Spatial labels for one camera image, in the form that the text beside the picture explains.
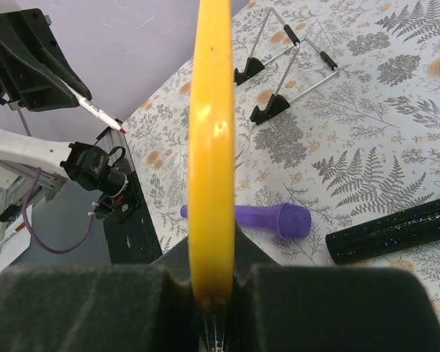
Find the floral patterned tablecloth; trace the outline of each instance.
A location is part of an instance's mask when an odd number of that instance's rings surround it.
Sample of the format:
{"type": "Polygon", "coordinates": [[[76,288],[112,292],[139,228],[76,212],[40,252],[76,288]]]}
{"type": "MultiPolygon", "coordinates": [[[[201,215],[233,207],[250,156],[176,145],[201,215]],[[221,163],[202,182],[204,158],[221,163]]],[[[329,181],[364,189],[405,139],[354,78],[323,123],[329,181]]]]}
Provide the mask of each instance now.
{"type": "MultiPolygon", "coordinates": [[[[261,126],[249,116],[265,107],[290,54],[235,88],[236,203],[309,208],[304,240],[246,233],[283,265],[332,265],[326,234],[440,197],[440,0],[251,1],[232,21],[240,71],[270,6],[333,57],[340,74],[261,126]]],[[[289,44],[271,18],[255,56],[264,61],[289,44]]],[[[186,236],[179,209],[191,72],[189,61],[125,123],[164,252],[186,236]]],[[[327,73],[305,43],[282,94],[292,98],[327,73]]],[[[440,242],[359,265],[414,273],[440,318],[440,242]]]]}

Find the yellow object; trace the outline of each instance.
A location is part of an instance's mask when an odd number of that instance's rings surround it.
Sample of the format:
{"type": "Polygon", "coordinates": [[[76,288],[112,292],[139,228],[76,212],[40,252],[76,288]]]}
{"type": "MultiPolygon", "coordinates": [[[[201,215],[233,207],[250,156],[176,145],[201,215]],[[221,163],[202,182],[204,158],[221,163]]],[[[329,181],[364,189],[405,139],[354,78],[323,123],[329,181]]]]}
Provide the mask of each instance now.
{"type": "Polygon", "coordinates": [[[231,296],[235,120],[230,0],[200,0],[188,143],[188,243],[198,304],[231,296]]]}

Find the purple cable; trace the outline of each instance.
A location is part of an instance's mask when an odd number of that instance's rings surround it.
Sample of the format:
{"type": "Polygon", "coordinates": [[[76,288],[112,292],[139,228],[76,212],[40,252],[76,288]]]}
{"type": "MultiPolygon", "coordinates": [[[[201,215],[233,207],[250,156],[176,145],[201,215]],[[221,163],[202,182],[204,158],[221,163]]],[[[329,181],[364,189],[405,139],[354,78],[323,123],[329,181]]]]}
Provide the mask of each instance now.
{"type": "MultiPolygon", "coordinates": [[[[20,115],[21,122],[23,123],[23,127],[24,127],[24,130],[26,131],[26,134],[31,137],[31,132],[29,131],[28,124],[26,123],[26,119],[24,118],[23,113],[21,112],[21,110],[18,110],[18,114],[20,115]]],[[[44,242],[42,242],[41,239],[34,232],[31,224],[29,223],[28,214],[26,214],[26,209],[28,208],[29,200],[31,199],[31,195],[32,195],[32,193],[34,192],[34,189],[37,186],[37,182],[39,181],[39,177],[41,176],[41,172],[42,171],[41,171],[40,167],[36,168],[36,177],[34,178],[34,181],[33,181],[32,185],[31,185],[31,188],[28,190],[28,193],[26,194],[26,197],[24,197],[23,206],[21,207],[21,215],[23,216],[24,226],[26,226],[26,228],[29,231],[29,234],[31,235],[31,237],[33,237],[33,239],[37,242],[37,244],[41,248],[43,248],[47,252],[50,252],[50,253],[53,253],[53,254],[65,254],[65,253],[73,251],[74,249],[78,248],[83,242],[85,242],[85,240],[87,239],[87,237],[89,235],[89,231],[91,230],[91,227],[93,225],[94,216],[91,215],[89,217],[87,231],[83,235],[83,238],[77,244],[71,246],[70,248],[60,249],[60,250],[53,249],[53,248],[47,246],[44,242]]]]}

